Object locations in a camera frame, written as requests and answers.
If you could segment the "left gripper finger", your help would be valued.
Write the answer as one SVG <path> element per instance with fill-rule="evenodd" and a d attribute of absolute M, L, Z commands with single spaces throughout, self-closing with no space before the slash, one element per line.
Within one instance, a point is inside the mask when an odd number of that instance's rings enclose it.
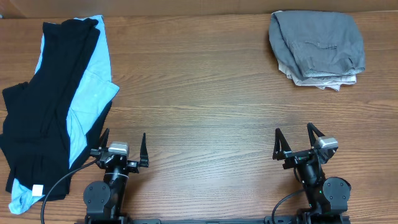
<path fill-rule="evenodd" d="M 109 128 L 106 128 L 104 133 L 99 138 L 99 144 L 98 144 L 99 149 L 106 148 L 107 143 L 108 143 L 108 137 L 109 137 Z"/>
<path fill-rule="evenodd" d="M 146 134 L 145 133 L 143 133 L 142 142 L 141 142 L 139 166 L 140 167 L 149 167 L 149 155 L 147 152 Z"/>

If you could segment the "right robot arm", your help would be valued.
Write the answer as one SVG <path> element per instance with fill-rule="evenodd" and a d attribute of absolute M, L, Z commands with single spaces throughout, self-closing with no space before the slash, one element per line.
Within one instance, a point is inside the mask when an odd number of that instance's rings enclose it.
<path fill-rule="evenodd" d="M 343 213 L 348 210 L 351 185 L 340 177 L 325 177 L 322 169 L 322 165 L 335 155 L 338 141 L 324 135 L 313 123 L 307 124 L 307 131 L 310 149 L 294 152 L 282 131 L 279 128 L 275 130 L 272 158 L 283 161 L 284 169 L 293 169 L 303 189 L 278 202 L 272 211 L 272 221 L 275 221 L 275 212 L 283 202 L 303 192 L 309 207 L 297 210 L 295 223 L 344 223 Z"/>

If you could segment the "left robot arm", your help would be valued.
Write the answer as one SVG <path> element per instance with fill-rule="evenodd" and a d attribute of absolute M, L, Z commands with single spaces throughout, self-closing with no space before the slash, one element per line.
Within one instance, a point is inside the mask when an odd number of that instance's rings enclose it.
<path fill-rule="evenodd" d="M 146 135 L 142 136 L 138 161 L 129 159 L 128 143 L 114 141 L 107 145 L 108 136 L 106 129 L 99 144 L 90 151 L 95 164 L 104 170 L 104 177 L 90 183 L 83 192 L 85 223 L 132 223 L 129 215 L 122 212 L 122 206 L 129 174 L 138 174 L 141 167 L 149 167 Z"/>

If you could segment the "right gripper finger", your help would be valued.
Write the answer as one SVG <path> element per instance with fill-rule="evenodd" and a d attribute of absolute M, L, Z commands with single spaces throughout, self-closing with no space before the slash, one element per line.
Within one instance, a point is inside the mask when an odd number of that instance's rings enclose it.
<path fill-rule="evenodd" d="M 275 143 L 272 158 L 273 160 L 286 159 L 287 154 L 292 152 L 287 140 L 285 139 L 282 131 L 277 128 L 275 130 Z"/>
<path fill-rule="evenodd" d="M 324 134 L 318 128 L 316 128 L 313 123 L 307 124 L 307 131 L 308 131 L 308 136 L 309 136 L 309 140 L 310 140 L 310 145 L 312 147 L 315 145 L 317 137 L 324 136 Z"/>

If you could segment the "black t-shirt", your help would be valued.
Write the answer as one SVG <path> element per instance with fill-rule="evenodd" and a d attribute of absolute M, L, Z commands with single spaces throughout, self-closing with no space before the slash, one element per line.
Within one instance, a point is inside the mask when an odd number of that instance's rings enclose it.
<path fill-rule="evenodd" d="M 39 70 L 29 82 L 2 91 L 7 116 L 1 150 L 11 169 L 9 178 L 18 178 L 29 189 L 43 185 L 50 200 L 69 193 L 66 118 L 100 35 L 97 24 L 95 19 L 45 22 Z"/>

